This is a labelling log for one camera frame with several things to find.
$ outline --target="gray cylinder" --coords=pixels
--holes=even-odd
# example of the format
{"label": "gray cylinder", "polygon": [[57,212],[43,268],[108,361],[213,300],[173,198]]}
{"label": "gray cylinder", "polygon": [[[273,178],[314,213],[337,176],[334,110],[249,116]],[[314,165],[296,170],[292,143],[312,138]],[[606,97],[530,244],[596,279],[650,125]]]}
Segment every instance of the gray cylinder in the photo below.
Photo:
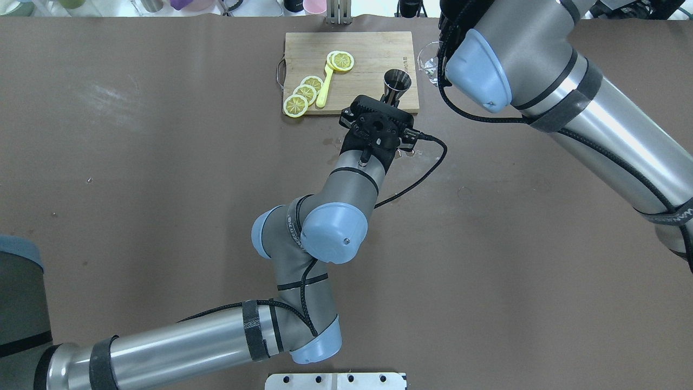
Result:
{"label": "gray cylinder", "polygon": [[33,389],[38,362],[52,344],[38,249],[0,236],[0,389]]}

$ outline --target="cutting board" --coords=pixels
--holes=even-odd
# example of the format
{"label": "cutting board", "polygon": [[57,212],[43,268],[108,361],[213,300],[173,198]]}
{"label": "cutting board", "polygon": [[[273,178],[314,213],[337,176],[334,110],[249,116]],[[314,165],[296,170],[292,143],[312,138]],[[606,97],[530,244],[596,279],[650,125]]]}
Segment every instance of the cutting board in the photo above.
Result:
{"label": "cutting board", "polygon": [[412,87],[400,100],[399,108],[411,113],[419,111],[414,74],[416,59],[410,31],[286,33],[286,79],[280,105],[304,77],[314,75],[325,79],[325,59],[332,50],[351,53],[353,69],[346,73],[335,72],[325,107],[317,108],[313,104],[307,115],[338,115],[361,94],[379,99],[384,90],[383,75],[390,69],[402,69],[412,77]]}

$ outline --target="brown table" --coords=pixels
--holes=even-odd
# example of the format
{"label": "brown table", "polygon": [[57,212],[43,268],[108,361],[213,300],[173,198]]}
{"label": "brown table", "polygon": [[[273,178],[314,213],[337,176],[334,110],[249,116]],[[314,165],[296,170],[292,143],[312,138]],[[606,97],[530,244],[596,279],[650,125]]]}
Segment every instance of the brown table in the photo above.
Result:
{"label": "brown table", "polygon": [[[418,51],[437,19],[3,18],[0,233],[41,248],[55,342],[275,295],[252,222],[319,191],[345,133],[336,117],[281,114],[284,33],[402,30]],[[571,40],[693,150],[693,24],[592,20]],[[405,371],[414,390],[688,388],[686,264],[548,137],[464,120],[417,77],[416,126],[450,155],[375,212],[354,261],[330,268],[341,352],[169,389],[262,389],[268,373],[348,370]],[[422,142],[395,160],[383,196],[438,153]]]}

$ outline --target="clear glass cup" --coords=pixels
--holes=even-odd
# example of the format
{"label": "clear glass cup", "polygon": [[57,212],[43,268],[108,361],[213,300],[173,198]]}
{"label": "clear glass cup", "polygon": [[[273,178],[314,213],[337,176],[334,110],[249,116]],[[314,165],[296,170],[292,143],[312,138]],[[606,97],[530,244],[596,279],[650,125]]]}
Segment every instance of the clear glass cup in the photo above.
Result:
{"label": "clear glass cup", "polygon": [[431,42],[420,50],[416,56],[416,63],[428,80],[438,86],[438,48],[440,41]]}

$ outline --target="blue joint cap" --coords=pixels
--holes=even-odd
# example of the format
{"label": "blue joint cap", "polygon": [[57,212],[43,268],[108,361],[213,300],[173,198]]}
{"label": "blue joint cap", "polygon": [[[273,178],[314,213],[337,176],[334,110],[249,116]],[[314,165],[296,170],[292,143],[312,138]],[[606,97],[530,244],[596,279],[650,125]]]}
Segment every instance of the blue joint cap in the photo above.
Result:
{"label": "blue joint cap", "polygon": [[367,231],[368,220],[361,210],[348,203],[325,203],[308,213],[301,243],[316,259],[343,264],[356,256]]}
{"label": "blue joint cap", "polygon": [[0,252],[21,256],[38,264],[41,267],[41,270],[43,270],[39,248],[36,247],[33,242],[27,239],[15,236],[0,235]]}
{"label": "blue joint cap", "polygon": [[334,321],[308,344],[297,350],[290,351],[291,358],[298,364],[322,362],[334,356],[342,348],[342,331],[340,317]]}
{"label": "blue joint cap", "polygon": [[499,112],[513,95],[503,66],[483,35],[471,29],[445,66],[445,76],[489,112]]}
{"label": "blue joint cap", "polygon": [[264,257],[267,260],[270,259],[270,256],[267,254],[267,252],[265,252],[265,248],[262,246],[262,229],[265,227],[265,222],[267,221],[267,218],[270,216],[270,214],[281,206],[283,205],[276,206],[275,208],[271,209],[265,214],[262,214],[261,216],[257,217],[255,222],[253,223],[253,228],[250,230],[250,239],[251,241],[253,241],[253,247],[256,251],[258,251],[258,254],[260,256]]}

